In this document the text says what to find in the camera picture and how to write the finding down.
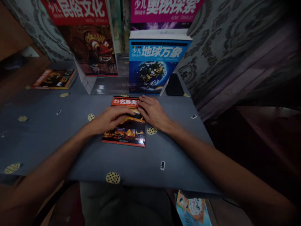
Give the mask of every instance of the book cover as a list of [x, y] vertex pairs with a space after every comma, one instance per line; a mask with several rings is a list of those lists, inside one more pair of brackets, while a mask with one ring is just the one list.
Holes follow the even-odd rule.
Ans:
[[115, 53], [119, 54], [123, 52], [122, 45], [122, 19], [121, 19], [121, 5], [120, 0], [110, 0], [110, 14], [112, 17], [113, 37]]
[[31, 85], [32, 89], [69, 89], [77, 70], [50, 70], [47, 69], [41, 77]]
[[204, 0], [132, 0], [131, 30], [178, 29], [186, 33]]
[[105, 0], [41, 0], [84, 73], [118, 76]]
[[160, 94], [190, 40], [130, 39], [129, 93]]
[[115, 129], [105, 132], [103, 142], [145, 147], [145, 120], [138, 111], [138, 100], [133, 97], [113, 97], [112, 106], [126, 106], [136, 115], [127, 115]]
[[212, 226], [204, 199], [187, 199], [181, 190], [178, 191], [178, 194], [175, 194], [175, 199], [177, 212], [183, 225]]
[[124, 33], [124, 52], [129, 53], [129, 33], [130, 33], [130, 0], [122, 0], [123, 6], [123, 33]]

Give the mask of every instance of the small book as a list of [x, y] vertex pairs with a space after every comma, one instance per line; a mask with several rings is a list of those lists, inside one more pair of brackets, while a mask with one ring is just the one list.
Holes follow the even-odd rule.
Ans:
[[77, 70], [47, 69], [42, 76], [31, 85], [32, 89], [69, 89], [77, 76]]
[[112, 106], [126, 106], [135, 116], [126, 119], [113, 130], [103, 134], [103, 142], [145, 147], [145, 120], [138, 111], [139, 98], [114, 96]]
[[175, 193], [177, 212], [183, 225], [212, 226], [205, 199], [186, 198], [181, 190]]
[[132, 31], [129, 39], [129, 93], [162, 95], [192, 38]]

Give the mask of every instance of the black smartphone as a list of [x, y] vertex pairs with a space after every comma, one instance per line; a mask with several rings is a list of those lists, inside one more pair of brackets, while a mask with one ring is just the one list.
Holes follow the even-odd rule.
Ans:
[[176, 73], [173, 73], [170, 76], [168, 84], [166, 86], [166, 93], [169, 96], [183, 96], [184, 95], [184, 90], [181, 86], [181, 82]]

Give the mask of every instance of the book title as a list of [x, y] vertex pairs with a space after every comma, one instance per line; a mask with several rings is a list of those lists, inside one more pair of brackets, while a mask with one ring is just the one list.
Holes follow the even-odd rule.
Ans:
[[113, 101], [112, 101], [112, 105], [114, 106], [127, 106], [127, 107], [138, 107], [137, 105], [137, 98], [129, 98], [129, 99], [123, 99], [123, 98], [116, 98], [114, 97]]
[[194, 13], [200, 0], [134, 0], [135, 15]]
[[170, 46], [133, 46], [132, 49], [132, 56], [133, 57], [180, 57], [180, 54], [182, 53], [183, 48], [176, 46], [176, 47], [170, 47]]
[[104, 0], [44, 0], [53, 20], [84, 19], [86, 23], [108, 23]]

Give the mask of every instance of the pink book cover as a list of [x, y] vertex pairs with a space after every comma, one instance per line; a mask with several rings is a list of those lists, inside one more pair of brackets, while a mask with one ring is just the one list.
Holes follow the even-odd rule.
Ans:
[[188, 29], [204, 0], [132, 0], [131, 30]]

